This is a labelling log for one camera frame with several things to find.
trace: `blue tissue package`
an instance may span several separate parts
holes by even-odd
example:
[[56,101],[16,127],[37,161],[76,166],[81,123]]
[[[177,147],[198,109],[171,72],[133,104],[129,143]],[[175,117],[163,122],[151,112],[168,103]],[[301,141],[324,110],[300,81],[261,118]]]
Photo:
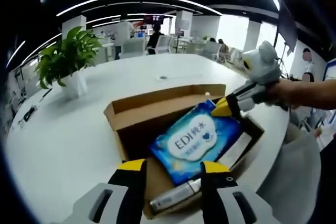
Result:
[[195,106],[150,145],[175,186],[201,172],[202,161],[216,161],[240,137],[240,123],[231,117],[213,117],[215,104]]

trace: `open cardboard box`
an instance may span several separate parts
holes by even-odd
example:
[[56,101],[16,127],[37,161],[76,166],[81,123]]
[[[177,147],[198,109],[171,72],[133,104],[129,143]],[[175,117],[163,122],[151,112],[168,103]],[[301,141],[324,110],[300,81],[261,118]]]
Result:
[[[224,94],[225,85],[223,84],[190,85],[113,101],[105,109],[104,114],[114,130],[122,161],[147,159],[143,212],[148,219],[193,205],[192,203],[201,196],[201,192],[199,192],[159,214],[153,213],[149,205],[150,200],[174,188],[174,184],[163,165],[149,150],[149,145],[192,107],[207,99],[216,102]],[[232,168],[233,172],[263,133],[261,127],[248,116],[243,118],[240,123],[244,131],[252,137],[252,140],[242,153],[239,161]]]

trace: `white pillar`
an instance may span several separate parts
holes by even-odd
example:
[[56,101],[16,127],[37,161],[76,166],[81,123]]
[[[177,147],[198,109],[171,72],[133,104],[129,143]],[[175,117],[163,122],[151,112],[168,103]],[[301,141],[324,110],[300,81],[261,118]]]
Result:
[[65,21],[62,24],[62,39],[65,39],[68,35],[68,32],[76,26],[81,26],[81,30],[86,30],[86,17],[80,15]]
[[168,35],[172,32],[172,20],[173,18],[169,18],[169,28],[168,28]]
[[260,27],[261,23],[251,20],[248,22],[244,52],[256,49],[260,34]]
[[184,37],[190,37],[193,13],[182,10],[176,13],[175,31],[184,31]]

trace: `robotic hand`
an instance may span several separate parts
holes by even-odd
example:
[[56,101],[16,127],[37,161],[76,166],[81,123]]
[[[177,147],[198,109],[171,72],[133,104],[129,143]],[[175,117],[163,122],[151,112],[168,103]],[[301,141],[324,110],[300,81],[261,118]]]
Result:
[[[229,170],[201,163],[202,211],[205,224],[280,224],[272,208],[255,192],[238,186]],[[74,204],[62,224],[139,224],[144,206],[146,161],[118,167],[108,184],[98,184]]]
[[[266,89],[279,81],[281,71],[272,45],[242,54],[249,80],[218,101],[213,116],[234,116],[265,102]],[[202,211],[205,224],[280,224],[271,207],[255,192],[236,184],[229,170],[213,162],[202,162]],[[72,215],[62,224],[137,224],[142,217],[146,160],[118,167],[108,184],[98,184],[74,204]]]
[[240,111],[247,112],[255,104],[265,102],[266,89],[279,81],[281,70],[277,53],[269,42],[264,41],[258,49],[241,56],[249,79],[243,86],[218,101],[213,116],[240,118]]

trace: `window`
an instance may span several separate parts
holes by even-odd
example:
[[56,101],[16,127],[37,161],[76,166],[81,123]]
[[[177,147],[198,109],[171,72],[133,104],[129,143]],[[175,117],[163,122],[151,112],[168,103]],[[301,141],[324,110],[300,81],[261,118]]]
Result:
[[[277,33],[277,26],[263,22],[260,27],[260,34],[257,42],[257,47],[259,47],[265,40],[270,42],[271,45],[274,44],[275,36]],[[277,52],[278,58],[282,57],[283,49],[285,47],[285,39],[282,37],[281,34],[278,35],[278,41],[275,46],[275,51]],[[285,48],[285,53],[283,54],[283,64],[280,64],[280,69],[282,74],[285,76],[290,72],[290,69],[292,67],[293,61],[294,61],[294,53],[291,53],[289,56],[287,56],[288,46]]]
[[169,35],[169,20],[170,18],[163,19],[163,24],[161,25],[161,32],[164,35]]
[[249,19],[234,15],[223,15],[219,20],[216,40],[222,39],[225,44],[244,50]]
[[277,33],[277,26],[270,23],[262,22],[260,27],[260,34],[257,42],[257,48],[266,40],[274,44],[275,35]]

